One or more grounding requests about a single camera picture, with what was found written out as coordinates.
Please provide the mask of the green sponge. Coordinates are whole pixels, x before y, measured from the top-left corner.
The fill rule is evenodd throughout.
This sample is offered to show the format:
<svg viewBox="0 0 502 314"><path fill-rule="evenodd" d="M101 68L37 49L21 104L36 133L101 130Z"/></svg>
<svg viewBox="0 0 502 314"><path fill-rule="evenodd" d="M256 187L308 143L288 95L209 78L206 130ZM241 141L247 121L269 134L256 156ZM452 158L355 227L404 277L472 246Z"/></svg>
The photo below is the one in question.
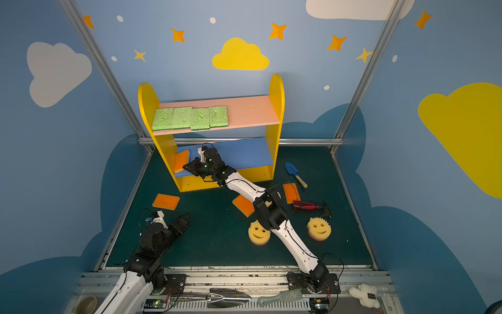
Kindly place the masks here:
<svg viewBox="0 0 502 314"><path fill-rule="evenodd" d="M171 121L171 128L174 130L190 128L191 120L192 120L192 107L174 108L173 117Z"/></svg>
<svg viewBox="0 0 502 314"><path fill-rule="evenodd" d="M211 128L221 128L229 126L227 107L226 106L210 107L209 124Z"/></svg>
<svg viewBox="0 0 502 314"><path fill-rule="evenodd" d="M210 109L209 108L193 108L191 111L190 120L191 130L207 130L210 129Z"/></svg>
<svg viewBox="0 0 502 314"><path fill-rule="evenodd" d="M155 111L152 122L153 131L172 130L174 108L159 108Z"/></svg>

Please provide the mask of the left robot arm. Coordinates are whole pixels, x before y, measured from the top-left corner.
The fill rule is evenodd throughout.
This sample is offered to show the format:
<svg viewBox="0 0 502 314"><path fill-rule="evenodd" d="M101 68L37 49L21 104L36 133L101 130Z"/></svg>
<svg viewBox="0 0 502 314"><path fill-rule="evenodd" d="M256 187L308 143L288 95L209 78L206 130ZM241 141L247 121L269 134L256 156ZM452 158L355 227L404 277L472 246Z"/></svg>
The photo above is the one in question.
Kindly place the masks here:
<svg viewBox="0 0 502 314"><path fill-rule="evenodd" d="M184 214L167 224L157 211L141 235L139 250L124 266L116 285L96 313L137 313L151 293L166 286L161 257L188 229L191 215Z"/></svg>

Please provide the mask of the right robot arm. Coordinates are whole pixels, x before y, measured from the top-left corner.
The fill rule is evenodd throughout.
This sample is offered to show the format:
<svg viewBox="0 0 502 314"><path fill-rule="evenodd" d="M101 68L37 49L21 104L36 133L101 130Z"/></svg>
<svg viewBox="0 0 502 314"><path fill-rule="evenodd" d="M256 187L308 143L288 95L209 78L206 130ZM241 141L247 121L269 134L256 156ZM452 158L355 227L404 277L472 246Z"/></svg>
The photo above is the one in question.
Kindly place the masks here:
<svg viewBox="0 0 502 314"><path fill-rule="evenodd" d="M252 202L258 222L276 235L297 262L303 274L304 285L313 293L319 293L328 278L326 265L306 246L294 230L283 209L283 201L274 189L266 189L245 179L236 169L225 164L213 145L202 145L199 156L183 166L183 169L226 187Z"/></svg>

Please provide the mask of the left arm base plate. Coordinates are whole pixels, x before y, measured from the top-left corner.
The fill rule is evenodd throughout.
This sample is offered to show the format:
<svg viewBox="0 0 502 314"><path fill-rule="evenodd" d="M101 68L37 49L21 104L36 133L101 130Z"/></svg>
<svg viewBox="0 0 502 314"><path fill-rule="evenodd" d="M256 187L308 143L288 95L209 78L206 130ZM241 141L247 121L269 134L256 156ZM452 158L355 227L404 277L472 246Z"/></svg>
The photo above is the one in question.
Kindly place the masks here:
<svg viewBox="0 0 502 314"><path fill-rule="evenodd" d="M159 288L154 289L152 295L154 296L167 296L168 294L177 294L184 291L186 283L186 274L165 274L164 280L161 282Z"/></svg>

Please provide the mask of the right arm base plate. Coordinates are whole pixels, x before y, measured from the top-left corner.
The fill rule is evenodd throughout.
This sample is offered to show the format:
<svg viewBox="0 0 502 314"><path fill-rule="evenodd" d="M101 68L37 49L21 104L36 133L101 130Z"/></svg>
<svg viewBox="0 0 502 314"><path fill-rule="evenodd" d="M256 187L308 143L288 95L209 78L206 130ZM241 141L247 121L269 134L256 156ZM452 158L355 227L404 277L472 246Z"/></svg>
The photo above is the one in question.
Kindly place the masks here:
<svg viewBox="0 0 502 314"><path fill-rule="evenodd" d="M339 278L335 273L329 273L328 277L319 283L304 273L288 272L286 279L290 290L301 289L303 294L339 294L341 292Z"/></svg>

